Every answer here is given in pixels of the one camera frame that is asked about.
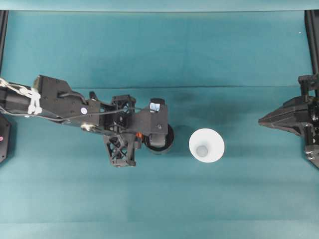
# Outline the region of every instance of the white cup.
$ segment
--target white cup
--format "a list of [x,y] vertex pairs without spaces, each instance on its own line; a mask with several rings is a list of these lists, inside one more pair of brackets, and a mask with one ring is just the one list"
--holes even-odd
[[210,128],[201,128],[189,138],[189,150],[197,160],[212,163],[223,156],[225,143],[216,131]]

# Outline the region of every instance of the cable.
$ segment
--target cable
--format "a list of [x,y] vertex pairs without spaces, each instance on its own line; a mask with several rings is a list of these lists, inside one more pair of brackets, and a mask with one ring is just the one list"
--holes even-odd
[[62,121],[66,121],[66,120],[73,120],[73,119],[77,119],[77,118],[81,118],[81,117],[87,117],[87,116],[102,116],[102,115],[111,115],[111,114],[116,114],[119,112],[123,112],[123,111],[129,111],[129,110],[139,110],[142,111],[144,109],[142,108],[137,108],[137,107],[130,107],[130,108],[125,108],[125,109],[120,109],[120,110],[114,110],[114,111],[106,111],[106,112],[96,112],[96,113],[88,113],[86,115],[77,115],[77,116],[70,116],[70,117],[65,117],[65,118],[51,118],[51,117],[46,117],[46,116],[38,116],[38,115],[31,115],[31,114],[15,114],[15,113],[11,113],[9,111],[7,111],[6,109],[4,109],[2,106],[0,106],[0,110],[3,111],[5,114],[9,115],[9,116],[32,116],[32,117],[38,117],[41,119],[45,119],[45,120],[51,120],[51,121],[55,121],[55,122],[62,122]]

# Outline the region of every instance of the white cable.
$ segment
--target white cable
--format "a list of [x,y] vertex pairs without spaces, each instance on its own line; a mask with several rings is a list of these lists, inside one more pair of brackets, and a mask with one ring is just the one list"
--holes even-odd
[[29,115],[37,115],[42,113],[42,108],[40,106],[40,99],[41,95],[39,94],[38,90],[31,87],[29,90],[27,87],[17,84],[10,84],[5,79],[0,78],[0,87],[8,88],[19,95],[26,96],[30,98],[30,105],[28,107],[28,114]]

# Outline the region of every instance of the black robotic arm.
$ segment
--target black robotic arm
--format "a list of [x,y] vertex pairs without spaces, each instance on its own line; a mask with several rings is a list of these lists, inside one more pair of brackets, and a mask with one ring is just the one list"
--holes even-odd
[[[38,76],[33,87],[8,83],[0,78],[0,111],[12,116],[40,117],[59,124],[101,134],[115,167],[135,166],[135,149],[144,143],[155,153],[166,152],[174,139],[167,123],[167,105],[151,99],[143,109],[129,96],[115,96],[107,104],[94,92],[89,99],[72,91],[67,82]],[[6,158],[10,124],[0,118],[0,162]]]

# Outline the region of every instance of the black metal bracket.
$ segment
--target black metal bracket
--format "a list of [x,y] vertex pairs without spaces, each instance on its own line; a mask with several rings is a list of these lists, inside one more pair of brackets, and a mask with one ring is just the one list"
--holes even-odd
[[319,73],[319,10],[305,11],[305,25],[313,73]]
[[1,67],[2,67],[2,57],[3,57],[3,50],[4,50],[6,25],[8,22],[8,15],[9,15],[9,11],[0,10],[0,74],[1,74]]

